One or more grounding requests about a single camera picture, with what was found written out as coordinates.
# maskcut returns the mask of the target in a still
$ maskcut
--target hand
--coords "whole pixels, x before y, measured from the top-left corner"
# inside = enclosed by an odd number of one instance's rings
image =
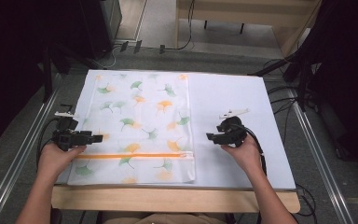
[[[54,184],[58,176],[78,154],[82,153],[86,146],[75,147],[70,151],[62,151],[55,144],[43,147],[40,155],[37,176],[43,177]]]
[[[221,148],[234,158],[246,174],[258,169],[262,170],[257,143],[250,134],[246,136],[240,147],[222,145]]]

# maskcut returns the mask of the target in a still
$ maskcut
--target clothing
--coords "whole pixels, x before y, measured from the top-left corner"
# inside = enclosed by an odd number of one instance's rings
[[[103,212],[103,224],[226,224],[221,213]]]

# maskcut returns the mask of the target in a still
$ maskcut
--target gray carpet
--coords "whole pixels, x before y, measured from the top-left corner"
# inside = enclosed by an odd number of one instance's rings
[[[113,69],[140,69],[140,70],[166,70],[166,71],[196,71],[225,74],[246,74],[252,73],[263,68],[269,59],[249,58],[243,56],[227,56],[218,54],[194,53],[185,51],[167,51],[158,54],[157,50],[145,49],[137,54],[130,50],[117,52],[117,62]],[[88,69],[79,63],[73,63],[69,75],[63,75],[63,84],[60,88],[59,97],[51,108],[50,118],[55,111],[60,110],[59,105],[75,104],[77,97],[84,84],[84,78]],[[274,71],[272,75],[265,76],[267,89],[284,85],[280,76],[280,71]],[[270,100],[288,97],[288,92],[277,91],[270,95]],[[40,90],[24,107],[20,114],[13,119],[10,126],[0,139],[0,180],[4,177],[8,166],[13,161],[21,142],[28,132],[43,98],[43,89]],[[278,109],[282,104],[273,105],[273,109]],[[284,134],[287,111],[277,114],[276,120],[281,135]],[[349,199],[348,206],[355,223],[358,223],[358,162],[345,162],[337,159],[332,140],[326,132],[323,122],[319,116],[311,109],[307,109],[307,116],[310,119],[318,141],[324,150],[324,155],[328,160],[329,166],[336,177],[336,180],[346,198]],[[47,130],[49,135],[53,127]],[[319,223],[339,223],[337,213],[331,203],[329,195],[319,170],[315,165],[314,158],[310,152],[307,139],[299,125],[294,110],[288,116],[287,134],[285,138],[285,148],[289,163],[291,165],[295,181],[307,188],[316,201],[316,217]],[[6,205],[0,215],[0,223],[14,223],[20,212],[29,189],[35,177],[35,153],[28,157],[22,169],[19,179],[12,190]],[[309,213],[309,209],[303,200],[301,202],[301,213]],[[83,223],[94,223],[96,212],[88,212]],[[81,211],[63,211],[63,223],[78,223]],[[237,214],[241,218],[241,223],[255,223],[255,214]],[[296,215],[300,223],[314,223],[312,217],[301,217]]]

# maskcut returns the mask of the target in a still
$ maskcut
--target person's left hand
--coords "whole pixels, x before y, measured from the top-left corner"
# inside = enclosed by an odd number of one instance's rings
[[[60,173],[68,166],[71,160],[85,149],[86,146],[81,146],[65,152],[53,143],[45,145],[40,155],[37,175],[43,176],[50,183],[55,183]]]

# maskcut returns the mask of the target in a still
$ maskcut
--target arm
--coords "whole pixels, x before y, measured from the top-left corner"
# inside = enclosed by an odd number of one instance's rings
[[[296,223],[270,185],[260,164],[254,138],[248,135],[240,147],[222,146],[247,174],[255,191],[263,223]]]
[[[43,148],[36,180],[16,224],[50,223],[51,195],[54,183],[71,160],[85,149],[86,147],[76,147],[71,151],[64,152],[55,144],[49,144]]]

